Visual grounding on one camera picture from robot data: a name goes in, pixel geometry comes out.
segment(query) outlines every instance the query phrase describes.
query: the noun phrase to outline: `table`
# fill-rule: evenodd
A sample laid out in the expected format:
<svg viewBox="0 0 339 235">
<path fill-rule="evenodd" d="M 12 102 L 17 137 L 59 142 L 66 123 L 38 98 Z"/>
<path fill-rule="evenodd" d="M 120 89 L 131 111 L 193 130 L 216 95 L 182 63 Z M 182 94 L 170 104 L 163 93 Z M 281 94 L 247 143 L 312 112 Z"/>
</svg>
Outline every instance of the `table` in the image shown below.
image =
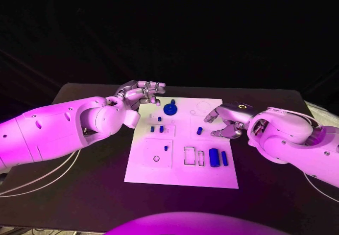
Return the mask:
<svg viewBox="0 0 339 235">
<path fill-rule="evenodd" d="M 117 88 L 68 83 L 53 103 L 107 97 Z M 310 115 L 297 91 L 167 87 L 163 95 L 222 98 L 224 102 L 251 104 L 258 111 L 274 106 Z M 247 144 L 247 135 L 231 140 L 240 189 L 124 183 L 133 132 L 123 126 L 116 135 L 82 149 L 71 171 L 51 186 L 0 198 L 2 225 L 101 233 L 143 216 L 189 211 L 229 215 L 292 234 L 338 234 L 339 204 L 313 189 L 293 165 L 276 164 L 260 155 Z M 0 190 L 36 179 L 64 160 L 16 166 Z M 68 166 L 16 193 L 45 185 Z M 339 198 L 338 188 L 316 183 Z"/>
</svg>

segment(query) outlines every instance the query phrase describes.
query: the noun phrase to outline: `robotic hand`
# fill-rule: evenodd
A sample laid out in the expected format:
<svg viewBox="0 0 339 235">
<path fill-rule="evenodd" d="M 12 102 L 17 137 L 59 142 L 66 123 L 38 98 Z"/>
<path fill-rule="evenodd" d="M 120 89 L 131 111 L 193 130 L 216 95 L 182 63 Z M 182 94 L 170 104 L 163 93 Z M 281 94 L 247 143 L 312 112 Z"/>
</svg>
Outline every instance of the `robotic hand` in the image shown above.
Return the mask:
<svg viewBox="0 0 339 235">
<path fill-rule="evenodd" d="M 274 163 L 293 164 L 307 175 L 339 187 L 339 128 L 312 126 L 310 116 L 268 107 L 261 113 L 244 103 L 222 104 L 205 117 L 221 116 L 225 129 L 211 135 L 235 139 L 247 130 L 248 144 Z"/>
<path fill-rule="evenodd" d="M 114 96 L 49 105 L 0 124 L 0 170 L 72 153 L 114 135 L 123 124 L 136 128 L 141 103 L 160 101 L 165 83 L 130 81 Z"/>
</svg>

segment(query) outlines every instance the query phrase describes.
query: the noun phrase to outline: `black curtain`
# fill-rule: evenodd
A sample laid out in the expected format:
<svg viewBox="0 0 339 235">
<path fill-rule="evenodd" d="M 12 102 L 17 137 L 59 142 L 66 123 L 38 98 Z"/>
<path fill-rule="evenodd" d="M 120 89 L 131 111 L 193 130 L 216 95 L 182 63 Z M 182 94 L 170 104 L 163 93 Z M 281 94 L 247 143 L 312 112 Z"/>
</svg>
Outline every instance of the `black curtain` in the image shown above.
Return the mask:
<svg viewBox="0 0 339 235">
<path fill-rule="evenodd" d="M 2 121 L 51 104 L 66 82 L 131 79 L 293 89 L 339 114 L 335 9 L 294 2 L 2 1 Z"/>
</svg>

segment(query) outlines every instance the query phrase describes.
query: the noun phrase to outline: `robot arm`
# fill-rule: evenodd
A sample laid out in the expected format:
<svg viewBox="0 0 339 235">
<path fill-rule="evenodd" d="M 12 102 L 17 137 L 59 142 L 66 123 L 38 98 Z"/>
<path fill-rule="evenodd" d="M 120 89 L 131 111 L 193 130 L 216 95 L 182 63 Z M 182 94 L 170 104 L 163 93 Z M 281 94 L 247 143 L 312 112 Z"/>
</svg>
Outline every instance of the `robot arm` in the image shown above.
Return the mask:
<svg viewBox="0 0 339 235">
<path fill-rule="evenodd" d="M 235 139 L 247 130 L 248 144 L 279 164 L 293 164 L 307 175 L 339 187 L 339 128 L 312 126 L 312 117 L 268 107 L 264 112 L 242 103 L 222 104 L 205 118 L 221 116 L 225 129 L 212 136 Z"/>
<path fill-rule="evenodd" d="M 49 105 L 0 124 L 0 169 L 72 153 L 114 135 L 123 124 L 136 128 L 141 103 L 160 105 L 154 93 L 165 83 L 131 81 L 114 96 Z"/>
</svg>

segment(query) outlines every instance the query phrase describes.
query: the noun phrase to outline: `blue object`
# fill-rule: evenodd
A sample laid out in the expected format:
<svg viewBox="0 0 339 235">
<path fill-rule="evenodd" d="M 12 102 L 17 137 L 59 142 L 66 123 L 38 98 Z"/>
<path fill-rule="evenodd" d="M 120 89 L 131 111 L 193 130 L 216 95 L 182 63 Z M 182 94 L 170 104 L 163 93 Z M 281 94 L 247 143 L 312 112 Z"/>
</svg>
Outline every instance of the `blue object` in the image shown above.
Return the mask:
<svg viewBox="0 0 339 235">
<path fill-rule="evenodd" d="M 199 127 L 199 128 L 198 128 L 198 132 L 196 132 L 196 134 L 198 134 L 198 135 L 201 135 L 201 134 L 202 134 L 202 131 L 204 131 L 204 128 L 202 128 L 202 127 Z"/>
<path fill-rule="evenodd" d="M 222 158 L 224 165 L 228 165 L 228 159 L 227 159 L 227 152 L 225 151 L 221 152 L 221 158 Z"/>
<path fill-rule="evenodd" d="M 209 149 L 209 163 L 212 167 L 219 167 L 221 162 L 219 162 L 219 154 L 218 154 L 218 149 L 212 148 Z"/>
<path fill-rule="evenodd" d="M 172 116 L 176 114 L 178 107 L 175 105 L 175 100 L 170 101 L 170 104 L 166 104 L 165 106 L 165 114 Z"/>
</svg>

